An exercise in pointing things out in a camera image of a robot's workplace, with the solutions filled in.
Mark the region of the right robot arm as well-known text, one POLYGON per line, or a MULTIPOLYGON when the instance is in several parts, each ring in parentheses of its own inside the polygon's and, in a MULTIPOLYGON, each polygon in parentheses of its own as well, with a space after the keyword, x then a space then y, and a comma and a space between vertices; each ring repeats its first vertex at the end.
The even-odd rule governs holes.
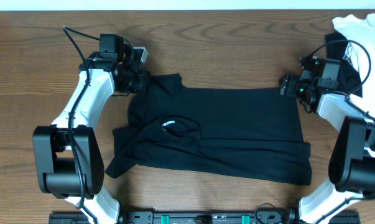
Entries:
POLYGON ((347 208, 375 200, 375 117, 354 105, 343 92, 322 87, 323 78, 285 75, 280 94, 295 96, 327 120, 338 138, 328 165, 328 178, 297 208, 276 215, 274 223, 360 223, 347 208))

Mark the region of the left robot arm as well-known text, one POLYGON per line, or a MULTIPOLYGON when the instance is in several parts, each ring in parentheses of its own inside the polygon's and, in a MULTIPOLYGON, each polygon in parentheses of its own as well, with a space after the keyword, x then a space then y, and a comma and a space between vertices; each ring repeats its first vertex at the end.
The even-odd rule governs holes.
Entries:
POLYGON ((36 127, 32 142, 38 185, 74 204, 89 223, 119 223, 120 203, 103 185, 104 164, 95 136, 103 108, 115 91, 142 93, 146 57, 128 62, 89 58, 81 67, 78 85, 60 115, 49 126, 36 127))

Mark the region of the black logo t-shirt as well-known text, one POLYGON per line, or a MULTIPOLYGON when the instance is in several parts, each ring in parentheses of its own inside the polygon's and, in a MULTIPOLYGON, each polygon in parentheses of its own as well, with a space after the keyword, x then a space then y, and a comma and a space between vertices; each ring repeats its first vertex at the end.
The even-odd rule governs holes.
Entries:
POLYGON ((297 102, 276 88, 187 88, 179 74, 152 77, 113 130, 117 178, 136 165, 310 185, 311 148, 297 102))

